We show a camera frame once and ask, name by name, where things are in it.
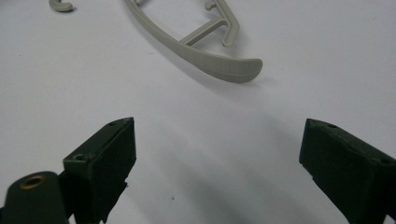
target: screw hole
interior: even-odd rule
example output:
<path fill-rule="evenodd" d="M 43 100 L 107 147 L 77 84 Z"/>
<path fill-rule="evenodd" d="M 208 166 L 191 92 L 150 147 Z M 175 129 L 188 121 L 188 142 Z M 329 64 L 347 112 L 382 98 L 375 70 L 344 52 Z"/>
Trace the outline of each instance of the screw hole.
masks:
<path fill-rule="evenodd" d="M 45 180 L 46 180 L 45 176 L 35 175 L 23 181 L 20 187 L 21 189 L 33 189 L 35 187 L 40 186 L 42 183 L 44 183 Z"/>
<path fill-rule="evenodd" d="M 387 159 L 382 159 L 381 162 L 386 165 L 390 164 L 390 160 Z"/>
<path fill-rule="evenodd" d="M 77 156 L 75 156 L 75 160 L 77 161 L 85 161 L 85 156 L 82 154 L 78 154 Z"/>

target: white surface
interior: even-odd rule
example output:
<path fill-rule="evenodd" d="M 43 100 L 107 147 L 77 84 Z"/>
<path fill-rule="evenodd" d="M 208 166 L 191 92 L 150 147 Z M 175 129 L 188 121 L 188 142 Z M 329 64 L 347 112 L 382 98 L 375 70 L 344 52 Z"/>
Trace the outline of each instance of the white surface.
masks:
<path fill-rule="evenodd" d="M 147 1 L 181 38 L 216 11 Z M 322 119 L 396 157 L 396 2 L 228 0 L 241 24 L 197 48 L 264 61 L 239 85 L 178 58 L 122 0 L 0 2 L 0 201 L 114 119 L 134 117 L 137 163 L 108 223 L 347 223 L 298 156 Z"/>

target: curved plastic frame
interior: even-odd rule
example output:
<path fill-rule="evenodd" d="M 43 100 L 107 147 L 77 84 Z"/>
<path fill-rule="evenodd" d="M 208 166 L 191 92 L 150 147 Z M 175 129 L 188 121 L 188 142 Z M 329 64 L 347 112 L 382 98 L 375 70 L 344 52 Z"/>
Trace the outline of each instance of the curved plastic frame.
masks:
<path fill-rule="evenodd" d="M 180 41 L 175 40 L 172 36 L 154 24 L 139 8 L 135 0 L 126 1 L 136 19 L 149 33 L 175 54 L 208 73 L 210 76 L 229 82 L 242 83 L 252 80 L 262 70 L 262 60 L 260 59 L 234 59 L 210 54 L 191 47 L 191 45 L 210 34 L 221 25 L 228 26 L 228 30 L 222 41 L 223 46 L 230 46 L 234 42 L 239 31 L 239 24 L 224 0 L 215 0 L 213 3 L 205 4 L 207 10 L 216 7 L 221 16 L 220 18 L 208 22 Z"/>

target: gray plastic part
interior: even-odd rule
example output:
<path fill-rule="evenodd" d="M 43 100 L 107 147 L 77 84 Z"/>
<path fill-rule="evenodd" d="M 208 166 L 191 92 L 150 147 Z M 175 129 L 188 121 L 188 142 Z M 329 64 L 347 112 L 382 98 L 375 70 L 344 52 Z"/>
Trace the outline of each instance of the gray plastic part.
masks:
<path fill-rule="evenodd" d="M 71 3 L 61 3 L 61 0 L 49 0 L 49 6 L 59 12 L 66 12 L 73 10 L 73 5 Z"/>
<path fill-rule="evenodd" d="M 212 3 L 205 4 L 207 10 L 216 7 L 221 16 L 220 18 L 208 22 L 180 41 L 175 40 L 172 36 L 154 24 L 154 22 L 152 22 L 139 8 L 135 0 L 126 1 L 136 19 L 149 33 L 175 54 L 208 73 L 210 76 L 229 82 L 242 83 L 252 80 L 262 70 L 262 60 L 260 59 L 229 58 L 191 47 L 191 45 L 210 34 L 221 25 L 227 26 L 226 34 L 222 40 L 223 46 L 228 47 L 233 44 L 239 31 L 239 23 L 224 0 L 214 0 Z"/>

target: dark green clamp jaw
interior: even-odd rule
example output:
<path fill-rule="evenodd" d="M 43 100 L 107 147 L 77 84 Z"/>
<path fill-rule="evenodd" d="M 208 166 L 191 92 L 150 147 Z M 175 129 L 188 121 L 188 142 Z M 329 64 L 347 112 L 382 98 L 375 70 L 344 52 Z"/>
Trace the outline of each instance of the dark green clamp jaw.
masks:
<path fill-rule="evenodd" d="M 396 220 L 396 160 L 354 135 L 308 119 L 300 163 L 349 223 Z"/>
<path fill-rule="evenodd" d="M 12 184 L 0 224 L 64 224 L 107 221 L 127 187 L 136 161 L 134 119 L 108 123 L 64 158 L 60 175 L 40 172 Z"/>

